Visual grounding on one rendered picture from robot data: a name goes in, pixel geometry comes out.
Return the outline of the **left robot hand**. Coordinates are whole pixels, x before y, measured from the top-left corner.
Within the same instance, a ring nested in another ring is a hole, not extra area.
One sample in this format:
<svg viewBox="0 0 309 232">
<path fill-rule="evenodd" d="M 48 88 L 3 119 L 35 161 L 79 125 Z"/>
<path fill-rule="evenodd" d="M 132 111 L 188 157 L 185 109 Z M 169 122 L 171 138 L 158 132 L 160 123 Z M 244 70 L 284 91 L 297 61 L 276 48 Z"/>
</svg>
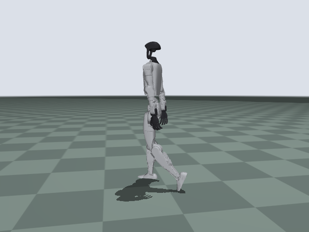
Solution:
<svg viewBox="0 0 309 232">
<path fill-rule="evenodd" d="M 158 118 L 157 118 L 157 116 L 156 115 L 158 115 L 158 113 L 157 113 L 157 109 L 155 108 L 155 114 L 151 114 L 151 120 L 150 120 L 150 125 L 153 127 L 153 129 L 154 130 L 160 130 L 160 129 L 162 129 L 162 127 L 160 126 L 160 124 L 159 124 L 159 120 L 158 120 Z"/>
</svg>

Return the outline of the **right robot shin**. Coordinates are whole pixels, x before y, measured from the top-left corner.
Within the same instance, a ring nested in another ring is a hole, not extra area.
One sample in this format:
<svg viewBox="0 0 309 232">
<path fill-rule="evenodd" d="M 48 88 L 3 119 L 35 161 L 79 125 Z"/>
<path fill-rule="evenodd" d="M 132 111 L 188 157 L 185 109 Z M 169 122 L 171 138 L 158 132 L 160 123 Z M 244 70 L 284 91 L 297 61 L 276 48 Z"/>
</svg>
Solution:
<svg viewBox="0 0 309 232">
<path fill-rule="evenodd" d="M 153 174 L 153 168 L 154 168 L 154 162 L 155 159 L 153 156 L 150 154 L 151 151 L 146 145 L 146 158 L 147 158 L 147 167 L 148 167 L 148 175 Z"/>
</svg>

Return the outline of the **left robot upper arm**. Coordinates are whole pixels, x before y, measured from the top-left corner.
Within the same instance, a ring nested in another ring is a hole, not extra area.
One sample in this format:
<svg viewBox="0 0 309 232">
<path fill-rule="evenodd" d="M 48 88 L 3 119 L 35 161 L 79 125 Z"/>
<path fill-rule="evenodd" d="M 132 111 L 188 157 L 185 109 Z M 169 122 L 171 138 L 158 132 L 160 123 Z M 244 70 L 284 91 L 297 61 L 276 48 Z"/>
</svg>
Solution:
<svg viewBox="0 0 309 232">
<path fill-rule="evenodd" d="M 154 89 L 153 74 L 152 74 L 152 72 L 153 72 L 153 65 L 152 65 L 152 63 L 144 64 L 143 65 L 143 71 L 144 71 L 144 76 L 145 76 L 145 81 L 147 83 L 147 86 L 150 85 Z M 147 94 L 145 88 L 144 88 L 144 92 Z"/>
</svg>

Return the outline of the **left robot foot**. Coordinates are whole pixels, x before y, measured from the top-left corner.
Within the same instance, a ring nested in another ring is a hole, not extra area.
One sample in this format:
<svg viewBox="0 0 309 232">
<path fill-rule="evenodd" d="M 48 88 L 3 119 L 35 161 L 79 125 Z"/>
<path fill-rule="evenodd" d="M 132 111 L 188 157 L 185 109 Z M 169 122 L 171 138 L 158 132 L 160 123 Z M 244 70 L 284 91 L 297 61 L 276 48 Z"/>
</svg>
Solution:
<svg viewBox="0 0 309 232">
<path fill-rule="evenodd" d="M 178 180 L 176 180 L 177 181 L 177 191 L 180 191 L 180 189 L 181 189 L 181 187 L 182 187 L 182 185 L 183 185 L 183 182 L 184 182 L 184 180 L 185 180 L 185 178 L 186 178 L 186 176 L 187 176 L 187 172 L 180 172 L 180 178 L 178 179 Z"/>
</svg>

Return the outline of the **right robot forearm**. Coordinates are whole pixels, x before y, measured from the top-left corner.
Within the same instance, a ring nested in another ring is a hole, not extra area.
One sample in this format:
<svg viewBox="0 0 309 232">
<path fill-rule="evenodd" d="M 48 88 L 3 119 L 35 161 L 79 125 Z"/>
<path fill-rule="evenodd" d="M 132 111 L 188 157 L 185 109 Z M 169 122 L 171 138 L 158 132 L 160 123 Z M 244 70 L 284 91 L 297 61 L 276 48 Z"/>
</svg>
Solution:
<svg viewBox="0 0 309 232">
<path fill-rule="evenodd" d="M 166 101 L 165 101 L 165 91 L 164 91 L 164 89 L 163 89 L 163 92 L 161 92 L 160 95 L 159 95 L 159 100 L 160 100 L 161 110 L 165 110 Z"/>
</svg>

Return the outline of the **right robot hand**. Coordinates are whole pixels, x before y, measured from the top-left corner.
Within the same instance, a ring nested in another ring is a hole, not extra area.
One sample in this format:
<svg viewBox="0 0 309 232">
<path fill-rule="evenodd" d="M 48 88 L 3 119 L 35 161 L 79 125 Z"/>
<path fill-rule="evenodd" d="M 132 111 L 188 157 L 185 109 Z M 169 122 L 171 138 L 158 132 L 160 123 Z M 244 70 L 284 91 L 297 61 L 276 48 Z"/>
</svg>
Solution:
<svg viewBox="0 0 309 232">
<path fill-rule="evenodd" d="M 166 111 L 167 111 L 167 107 L 165 105 L 165 110 L 162 110 L 161 120 L 160 120 L 160 123 L 159 123 L 159 124 L 162 123 L 161 125 L 163 125 L 163 123 L 164 123 L 164 125 L 168 123 L 168 116 L 167 116 Z"/>
</svg>

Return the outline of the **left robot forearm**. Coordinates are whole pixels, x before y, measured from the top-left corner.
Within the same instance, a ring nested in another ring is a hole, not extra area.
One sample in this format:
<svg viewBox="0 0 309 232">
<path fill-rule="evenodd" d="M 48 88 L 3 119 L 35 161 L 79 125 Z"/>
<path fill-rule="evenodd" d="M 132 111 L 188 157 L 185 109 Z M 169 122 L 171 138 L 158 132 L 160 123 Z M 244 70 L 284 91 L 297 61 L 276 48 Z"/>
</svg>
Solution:
<svg viewBox="0 0 309 232">
<path fill-rule="evenodd" d="M 155 114 L 155 108 L 157 108 L 157 103 L 155 101 L 154 90 L 150 85 L 146 86 L 145 89 L 146 89 L 146 92 L 148 93 L 147 98 L 149 101 L 150 113 Z"/>
</svg>

